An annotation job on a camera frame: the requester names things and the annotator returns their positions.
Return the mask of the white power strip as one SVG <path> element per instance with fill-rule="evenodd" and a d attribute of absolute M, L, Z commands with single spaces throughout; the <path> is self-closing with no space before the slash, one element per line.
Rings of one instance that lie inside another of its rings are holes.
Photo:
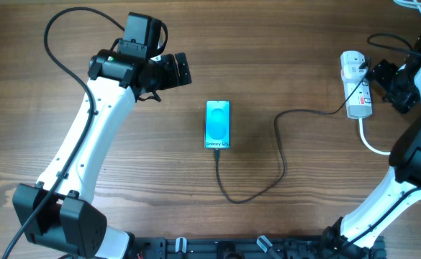
<path fill-rule="evenodd" d="M 340 56 L 341 69 L 346 64 L 359 64 L 360 68 L 368 69 L 365 56 L 355 50 L 348 50 Z M 371 91 L 366 75 L 359 82 L 344 83 L 344 97 L 347 116 L 350 119 L 363 119 L 372 115 Z"/>

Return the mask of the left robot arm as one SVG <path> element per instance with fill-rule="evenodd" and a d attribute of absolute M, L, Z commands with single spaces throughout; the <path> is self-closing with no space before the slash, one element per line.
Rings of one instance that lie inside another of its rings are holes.
<path fill-rule="evenodd" d="M 92 205 L 99 172 L 118 129 L 139 101 L 191 83 L 186 56 L 165 54 L 167 26 L 130 13 L 123 37 L 89 62 L 84 98 L 53 161 L 32 186 L 21 184 L 12 203 L 18 237 L 66 258 L 138 258 L 135 236 L 110 227 Z"/>

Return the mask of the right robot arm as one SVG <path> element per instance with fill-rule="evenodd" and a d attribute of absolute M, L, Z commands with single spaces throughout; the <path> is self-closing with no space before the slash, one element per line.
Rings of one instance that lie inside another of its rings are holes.
<path fill-rule="evenodd" d="M 406 114 L 415 104 L 421 104 L 421 35 L 414 45 L 400 51 L 406 55 L 401 67 L 386 60 L 374 67 L 361 63 L 360 81 L 377 82 L 385 92 L 383 100 Z M 324 230 L 319 254 L 327 258 L 369 255 L 379 235 L 420 200 L 421 114 L 389 152 L 389 169 L 382 182 L 357 209 Z"/>

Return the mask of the smartphone with teal screen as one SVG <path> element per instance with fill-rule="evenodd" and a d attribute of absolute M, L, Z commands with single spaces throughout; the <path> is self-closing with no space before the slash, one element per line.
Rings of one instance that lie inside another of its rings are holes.
<path fill-rule="evenodd" d="M 209 149 L 230 148 L 230 102 L 206 102 L 204 146 Z"/>

